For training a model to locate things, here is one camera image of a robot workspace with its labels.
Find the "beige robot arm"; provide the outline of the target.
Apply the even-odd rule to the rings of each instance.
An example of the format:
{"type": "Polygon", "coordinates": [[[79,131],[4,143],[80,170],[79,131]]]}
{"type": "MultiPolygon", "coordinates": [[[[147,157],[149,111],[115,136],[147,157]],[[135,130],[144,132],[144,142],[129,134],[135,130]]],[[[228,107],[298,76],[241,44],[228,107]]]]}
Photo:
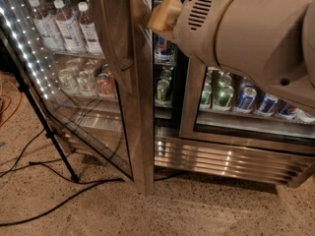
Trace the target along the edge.
{"type": "Polygon", "coordinates": [[[315,111],[315,0],[163,0],[148,28],[195,61],[315,111]]]}

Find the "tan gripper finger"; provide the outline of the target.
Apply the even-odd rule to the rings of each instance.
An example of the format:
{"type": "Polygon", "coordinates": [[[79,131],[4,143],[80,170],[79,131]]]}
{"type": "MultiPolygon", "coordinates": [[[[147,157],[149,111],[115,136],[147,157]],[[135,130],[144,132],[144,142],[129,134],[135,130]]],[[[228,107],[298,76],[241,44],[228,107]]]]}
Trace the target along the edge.
{"type": "Polygon", "coordinates": [[[174,40],[173,30],[182,9],[180,0],[163,0],[153,9],[148,28],[166,40],[174,40]]]}

